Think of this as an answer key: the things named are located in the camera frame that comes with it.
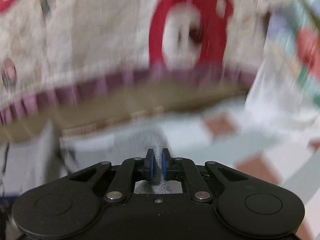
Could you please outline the white quilt with red bears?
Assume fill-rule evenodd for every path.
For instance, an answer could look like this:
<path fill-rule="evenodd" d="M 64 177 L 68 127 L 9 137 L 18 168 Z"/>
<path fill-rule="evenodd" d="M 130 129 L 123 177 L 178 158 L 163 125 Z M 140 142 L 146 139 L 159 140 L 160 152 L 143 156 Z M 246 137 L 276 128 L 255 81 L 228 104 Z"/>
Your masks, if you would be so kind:
<path fill-rule="evenodd" d="M 138 83 L 249 86 L 292 0 L 1 0 L 1 124 Z"/>

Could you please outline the checkered plush blanket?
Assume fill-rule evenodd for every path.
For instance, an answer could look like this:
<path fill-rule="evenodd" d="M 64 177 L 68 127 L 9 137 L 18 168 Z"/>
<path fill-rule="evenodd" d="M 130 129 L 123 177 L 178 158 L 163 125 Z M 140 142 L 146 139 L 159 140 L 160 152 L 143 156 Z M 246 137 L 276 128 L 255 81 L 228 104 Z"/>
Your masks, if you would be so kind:
<path fill-rule="evenodd" d="M 148 148 L 168 148 L 173 157 L 202 165 L 214 160 L 282 186 L 298 195 L 305 218 L 301 239 L 319 239 L 319 121 L 256 125 L 242 98 L 197 113 L 168 113 L 106 128 L 64 131 L 62 148 L 72 171 L 102 160 L 114 164 L 142 157 Z"/>

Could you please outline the grey knit cat sweater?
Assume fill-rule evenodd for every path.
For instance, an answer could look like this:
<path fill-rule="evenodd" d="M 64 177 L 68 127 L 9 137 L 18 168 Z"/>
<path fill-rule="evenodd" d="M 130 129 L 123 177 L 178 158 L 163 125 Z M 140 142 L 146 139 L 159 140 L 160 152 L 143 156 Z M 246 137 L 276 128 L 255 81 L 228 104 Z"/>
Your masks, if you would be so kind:
<path fill-rule="evenodd" d="M 178 181 L 165 181 L 162 174 L 162 151 L 167 148 L 167 140 L 156 129 L 138 131 L 133 135 L 138 157 L 145 157 L 148 149 L 152 149 L 155 155 L 155 173 L 151 181 L 136 182 L 134 193 L 136 194 L 178 194 L 182 193 L 181 183 Z"/>

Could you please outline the beige mattress edge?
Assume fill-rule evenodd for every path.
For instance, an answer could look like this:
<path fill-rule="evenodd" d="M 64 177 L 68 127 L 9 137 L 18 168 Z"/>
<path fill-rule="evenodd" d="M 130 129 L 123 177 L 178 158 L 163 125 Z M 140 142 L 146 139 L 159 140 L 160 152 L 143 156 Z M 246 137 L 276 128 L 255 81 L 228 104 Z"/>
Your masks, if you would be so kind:
<path fill-rule="evenodd" d="M 19 142 L 37 137 L 52 121 L 60 137 L 75 137 L 117 126 L 132 120 L 161 116 L 167 112 L 194 112 L 222 100 L 246 95 L 248 87 L 231 82 L 197 88 L 178 83 L 140 83 L 120 87 L 110 94 L 67 102 L 66 96 L 80 96 L 93 86 L 68 88 L 28 97 L 1 115 L 13 116 L 1 125 L 1 142 Z"/>

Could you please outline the floral patterned fabric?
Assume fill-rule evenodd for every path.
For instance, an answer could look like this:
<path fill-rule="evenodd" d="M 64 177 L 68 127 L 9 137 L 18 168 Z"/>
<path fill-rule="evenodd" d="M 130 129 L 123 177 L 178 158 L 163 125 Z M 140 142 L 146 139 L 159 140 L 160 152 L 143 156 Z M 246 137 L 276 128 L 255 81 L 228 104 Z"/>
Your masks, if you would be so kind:
<path fill-rule="evenodd" d="M 319 0 L 293 0 L 272 13 L 246 109 L 271 129 L 319 121 Z"/>

